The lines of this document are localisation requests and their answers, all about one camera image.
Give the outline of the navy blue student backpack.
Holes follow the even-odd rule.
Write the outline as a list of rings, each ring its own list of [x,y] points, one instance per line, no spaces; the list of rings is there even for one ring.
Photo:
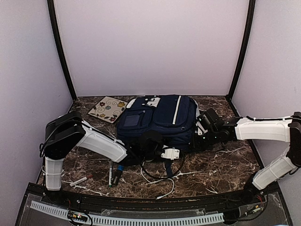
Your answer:
[[[167,148],[178,149],[180,156],[188,153],[197,116],[198,104],[188,96],[131,100],[117,124],[117,138],[127,149],[127,157],[120,164],[128,167],[158,159]]]

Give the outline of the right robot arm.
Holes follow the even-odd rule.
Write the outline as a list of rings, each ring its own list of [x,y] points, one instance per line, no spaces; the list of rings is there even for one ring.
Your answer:
[[[278,118],[232,117],[224,121],[213,108],[196,116],[197,132],[191,146],[206,150],[229,141],[279,141],[288,144],[284,152],[269,165],[253,173],[240,193],[240,200],[250,204],[273,182],[301,167],[301,113]]]

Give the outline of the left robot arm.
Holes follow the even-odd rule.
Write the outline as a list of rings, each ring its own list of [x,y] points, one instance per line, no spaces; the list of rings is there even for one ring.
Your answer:
[[[49,122],[45,129],[45,141],[40,144],[40,157],[45,158],[45,186],[48,198],[56,205],[66,202],[61,189],[63,161],[74,147],[82,147],[109,158],[123,166],[141,164],[149,154],[139,145],[126,145],[95,129],[72,111]]]

